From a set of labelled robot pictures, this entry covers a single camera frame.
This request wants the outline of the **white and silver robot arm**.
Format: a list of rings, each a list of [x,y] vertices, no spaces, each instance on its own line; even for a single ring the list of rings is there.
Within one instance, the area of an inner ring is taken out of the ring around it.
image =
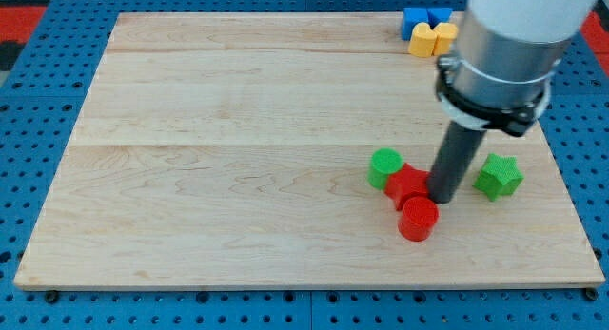
[[[571,38],[597,0],[467,0],[437,95],[451,136],[522,136],[542,115]]]

